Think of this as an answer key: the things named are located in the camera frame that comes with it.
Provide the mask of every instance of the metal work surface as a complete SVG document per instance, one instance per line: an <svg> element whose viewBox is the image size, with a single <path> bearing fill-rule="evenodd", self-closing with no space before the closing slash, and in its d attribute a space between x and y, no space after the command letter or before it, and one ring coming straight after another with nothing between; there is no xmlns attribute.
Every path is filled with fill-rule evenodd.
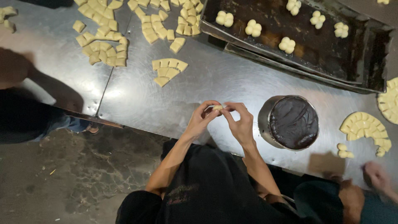
<svg viewBox="0 0 398 224"><path fill-rule="evenodd" d="M87 25L83 32L95 34L98 25L77 11L75 3L69 8L50 9L16 0L2 0L0 7L6 6L18 10L17 16L9 18L17 31L11 34L0 24L0 47L27 55L33 61L45 75L32 80L39 82L56 99L55 106L94 116L112 67L103 63L89 64L88 57L75 40L79 34L72 26L75 20L81 20ZM121 33L125 32L130 16L127 6L115 10Z"/></svg>
<svg viewBox="0 0 398 224"><path fill-rule="evenodd" d="M367 0L366 4L355 0L349 6L388 25L397 26L398 20L394 14L398 8L397 2L382 6L376 1ZM176 29L180 10L181 7L171 6L168 13L170 17L164 22L166 29ZM157 13L158 9L149 6L144 12L150 15ZM390 16L395 16L395 20L390 21ZM131 17L126 36L130 41L127 67L118 67L112 72L98 112L102 119L179 138L192 111L203 101L243 102L254 115L254 138L262 157L269 164L317 176L324 171L344 173L344 177L353 178L361 186L364 182L360 166L366 161L375 159L385 164L390 173L396 170L394 160L398 159L398 126L383 118L377 108L376 94L361 95L332 88L224 52L212 43L213 38L205 34L185 37L185 45L178 54L174 54L169 50L170 43L167 40L160 39L152 45L145 40L141 22L136 15ZM394 39L387 61L389 79L395 77L398 71L396 48ZM189 67L160 88L153 81L157 74L152 70L151 61L162 58L176 58L188 63ZM258 113L264 102L276 95L303 96L317 110L320 133L308 149L298 152L278 149L260 136ZM377 147L371 139L347 142L345 134L339 131L344 119L356 111L367 112L386 126L393 147L385 157L376 159ZM232 115L236 120L239 119L237 112ZM210 136L220 149L243 155L224 117L212 121L208 133L199 142L204 143ZM338 143L347 144L355 154L355 159L338 158ZM398 178L394 178L394 183L398 183Z"/></svg>

